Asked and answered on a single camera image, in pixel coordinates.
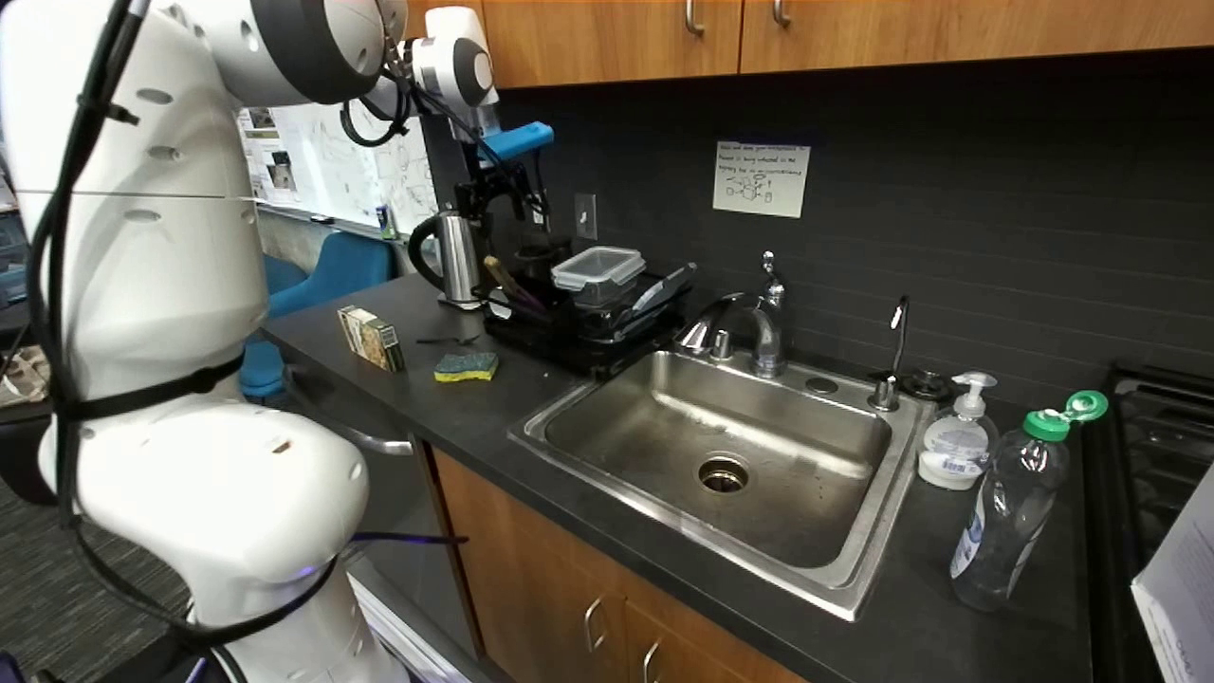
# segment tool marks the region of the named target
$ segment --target lower cabinet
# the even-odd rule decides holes
[[[486,656],[517,683],[785,683],[728,630],[431,453]]]

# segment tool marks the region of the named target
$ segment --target faucet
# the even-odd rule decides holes
[[[887,317],[887,329],[895,337],[895,356],[887,361],[882,375],[871,383],[871,394],[868,394],[868,407],[881,407],[881,410],[897,410],[897,367],[901,367],[901,322],[906,322],[906,312],[911,312],[911,294],[897,294],[891,317]]]
[[[761,273],[767,292],[756,294],[752,322],[756,322],[756,375],[777,375],[785,356],[785,325],[781,325],[781,303],[785,303],[785,279],[772,268],[772,251],[761,251]],[[742,298],[742,292],[728,292],[714,298],[677,337],[677,350],[691,356],[724,361],[728,356],[728,325],[724,313]]]

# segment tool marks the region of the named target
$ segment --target electric kettle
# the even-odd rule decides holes
[[[424,238],[436,238],[436,267],[424,256]],[[481,298],[481,256],[469,220],[457,212],[436,212],[430,224],[413,229],[408,244],[413,268],[438,289],[438,298],[457,312],[479,312]]]

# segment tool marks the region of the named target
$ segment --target yellow sponge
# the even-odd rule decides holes
[[[494,383],[498,351],[488,350],[455,350],[431,363],[436,383]]]

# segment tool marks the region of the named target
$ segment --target upper cabinet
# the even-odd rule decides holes
[[[742,0],[486,0],[505,88],[732,77]]]
[[[455,0],[502,88],[1214,45],[1214,0]]]

